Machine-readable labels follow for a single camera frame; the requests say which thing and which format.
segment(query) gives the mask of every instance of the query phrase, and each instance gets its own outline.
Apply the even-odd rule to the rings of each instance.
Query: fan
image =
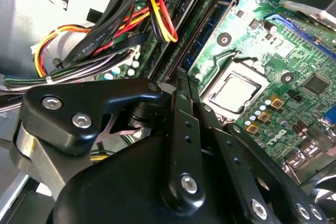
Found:
[[[330,177],[321,182],[318,182],[315,189],[324,189],[330,191],[330,194],[336,194],[336,176]],[[328,217],[328,219],[336,220],[336,201],[333,199],[327,199],[326,196],[317,199],[317,204]]]

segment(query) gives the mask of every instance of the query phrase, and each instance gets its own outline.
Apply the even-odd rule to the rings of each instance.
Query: cpu socket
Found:
[[[236,121],[268,85],[264,74],[230,58],[202,93],[201,99],[215,113]]]

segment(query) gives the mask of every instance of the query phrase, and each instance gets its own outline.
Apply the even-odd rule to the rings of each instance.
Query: white connector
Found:
[[[130,50],[133,51],[133,53],[131,53],[127,59],[124,59],[122,62],[120,62],[119,64],[113,66],[113,68],[111,69],[112,72],[114,70],[116,70],[118,67],[122,66],[122,65],[127,65],[127,66],[132,66],[132,63],[134,60],[138,60],[140,57],[140,49],[141,46],[137,45],[135,47],[132,47]]]

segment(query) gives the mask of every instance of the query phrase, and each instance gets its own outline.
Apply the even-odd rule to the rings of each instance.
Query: silver screw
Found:
[[[92,121],[90,117],[84,114],[76,114],[72,117],[72,123],[74,126],[79,127],[81,129],[87,129],[91,126]]]
[[[208,105],[204,105],[204,108],[207,112],[211,112],[211,108]]]
[[[260,204],[258,201],[253,199],[252,202],[251,202],[251,205],[252,205],[253,212],[255,212],[256,215],[260,219],[262,219],[262,220],[267,219],[267,211],[262,204]]]
[[[148,83],[148,87],[155,92],[159,90],[158,87],[152,83]]]
[[[305,219],[307,219],[307,220],[310,219],[308,211],[307,211],[303,206],[301,206],[300,204],[296,204],[296,207],[297,207],[299,213],[300,213]]]
[[[186,97],[184,94],[180,94],[180,97],[184,100],[188,100],[188,97]]]
[[[62,102],[56,97],[45,97],[42,100],[42,105],[49,110],[58,110],[62,107]]]
[[[240,133],[240,128],[238,128],[237,126],[233,125],[233,129],[234,129],[236,132]]]
[[[322,215],[320,212],[317,211],[317,209],[314,206],[310,206],[310,211],[313,213],[313,215],[318,218],[319,220],[322,220]]]
[[[193,177],[184,175],[181,178],[182,187],[190,194],[197,193],[197,183]]]

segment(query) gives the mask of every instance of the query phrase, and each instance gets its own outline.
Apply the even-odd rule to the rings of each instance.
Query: black mounting arm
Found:
[[[147,79],[128,79],[45,86],[24,96],[11,156],[51,189],[52,223],[328,223],[241,127],[221,127],[183,70],[176,75],[172,95]],[[142,124],[153,133],[91,165],[107,113],[114,134]]]

